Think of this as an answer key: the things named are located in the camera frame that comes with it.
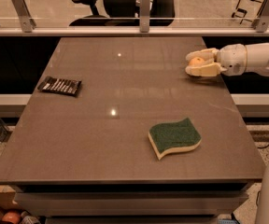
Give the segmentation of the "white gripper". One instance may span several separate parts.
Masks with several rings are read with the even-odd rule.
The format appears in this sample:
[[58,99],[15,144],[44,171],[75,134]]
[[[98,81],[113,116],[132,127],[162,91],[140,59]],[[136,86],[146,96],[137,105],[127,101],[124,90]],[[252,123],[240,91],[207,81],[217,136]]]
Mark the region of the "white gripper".
[[185,71],[192,77],[216,77],[220,73],[225,76],[240,76],[247,66],[247,49],[242,44],[228,45],[219,51],[215,48],[201,49],[186,55],[189,62],[193,58],[202,58],[205,61],[214,59],[217,55],[217,63],[205,65],[188,65]]

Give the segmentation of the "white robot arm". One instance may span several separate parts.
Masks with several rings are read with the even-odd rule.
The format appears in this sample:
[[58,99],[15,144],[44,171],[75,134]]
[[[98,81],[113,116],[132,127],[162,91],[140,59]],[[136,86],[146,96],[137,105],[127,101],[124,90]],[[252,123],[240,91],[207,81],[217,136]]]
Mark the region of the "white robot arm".
[[[230,77],[250,72],[269,77],[269,43],[201,49],[189,53],[186,61],[189,64],[185,71],[192,77]],[[269,163],[263,175],[255,224],[269,224]]]

